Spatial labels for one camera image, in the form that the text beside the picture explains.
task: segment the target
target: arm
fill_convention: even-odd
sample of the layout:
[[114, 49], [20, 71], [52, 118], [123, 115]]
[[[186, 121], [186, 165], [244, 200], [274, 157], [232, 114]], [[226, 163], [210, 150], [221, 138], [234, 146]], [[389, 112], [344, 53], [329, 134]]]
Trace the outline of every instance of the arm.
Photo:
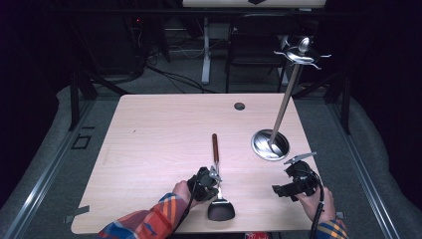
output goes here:
[[[171, 193], [165, 194], [149, 210], [130, 213], [106, 226], [97, 238], [165, 238], [178, 224], [190, 199], [186, 181], [176, 183]], [[193, 200], [191, 207], [198, 202]]]
[[[348, 238], [346, 227], [339, 219], [335, 219], [334, 198], [328, 188], [323, 189], [325, 195], [322, 213], [319, 218], [319, 225], [316, 229], [317, 239], [328, 238]], [[314, 221], [317, 212], [317, 205], [319, 204], [320, 189], [316, 189], [316, 193], [311, 196], [303, 194], [296, 195], [296, 198], [301, 202], [305, 213], [311, 221]]]

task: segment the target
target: black chair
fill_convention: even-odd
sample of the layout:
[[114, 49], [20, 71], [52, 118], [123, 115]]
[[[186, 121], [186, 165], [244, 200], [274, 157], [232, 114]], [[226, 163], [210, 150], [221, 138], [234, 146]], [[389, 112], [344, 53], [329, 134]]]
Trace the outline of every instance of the black chair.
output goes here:
[[226, 59], [226, 93], [229, 93], [230, 68], [283, 68], [277, 92], [282, 87], [286, 59], [274, 54], [282, 51], [280, 37], [296, 35], [299, 23], [291, 16], [280, 14], [246, 14], [232, 20]]

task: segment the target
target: orange and blue plaid sleeve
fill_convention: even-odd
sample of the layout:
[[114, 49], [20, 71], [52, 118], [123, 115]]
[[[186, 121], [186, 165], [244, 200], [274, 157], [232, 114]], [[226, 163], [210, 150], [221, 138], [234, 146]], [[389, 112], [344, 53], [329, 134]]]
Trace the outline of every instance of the orange and blue plaid sleeve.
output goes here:
[[186, 207], [187, 203], [179, 196], [167, 193], [149, 211], [135, 211], [119, 218], [106, 226], [97, 238], [165, 238], [171, 234]]
[[346, 227], [344, 223], [339, 220], [331, 220], [321, 223], [316, 229], [316, 238], [317, 239], [346, 239]]

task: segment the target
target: hand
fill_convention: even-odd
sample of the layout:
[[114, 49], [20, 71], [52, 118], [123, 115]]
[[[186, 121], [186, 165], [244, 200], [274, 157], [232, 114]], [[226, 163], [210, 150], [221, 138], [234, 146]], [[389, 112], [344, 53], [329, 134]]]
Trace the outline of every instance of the hand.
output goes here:
[[[334, 197], [332, 197], [331, 191], [329, 191], [326, 187], [323, 188], [323, 194], [324, 205], [318, 223], [323, 223], [335, 219]], [[319, 205], [319, 195], [319, 187], [316, 189], [316, 192], [311, 196], [306, 196], [303, 193], [296, 195], [296, 198], [302, 204], [305, 213], [311, 221], [314, 221], [314, 217], [317, 213], [317, 206]]]
[[[180, 182], [177, 182], [176, 185], [174, 185], [173, 193], [181, 197], [186, 203], [189, 203], [190, 191], [189, 191], [189, 187], [187, 186], [187, 182], [185, 180], [181, 180]], [[190, 208], [193, 208], [194, 206], [198, 204], [200, 204], [200, 202], [193, 199], [192, 204], [190, 205]]]

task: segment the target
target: light wood tabletop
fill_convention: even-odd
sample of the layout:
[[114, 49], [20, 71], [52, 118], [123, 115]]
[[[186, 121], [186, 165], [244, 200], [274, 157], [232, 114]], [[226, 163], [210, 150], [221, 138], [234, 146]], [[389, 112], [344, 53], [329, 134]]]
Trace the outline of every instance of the light wood tabletop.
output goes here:
[[257, 5], [248, 0], [183, 0], [183, 7], [196, 8], [323, 8], [325, 0], [265, 0]]
[[[289, 155], [266, 161], [251, 148], [253, 134], [273, 128], [283, 94], [127, 95], [115, 110], [75, 217], [72, 231], [97, 233], [115, 219], [151, 208], [174, 184], [213, 165], [212, 133], [218, 135], [221, 189], [236, 217], [210, 221], [210, 201], [194, 207], [178, 233], [310, 230], [299, 202], [279, 197], [272, 185], [292, 182], [284, 162], [311, 152], [295, 104], [279, 132]], [[235, 104], [244, 104], [241, 111]], [[305, 161], [317, 173], [314, 158]]]

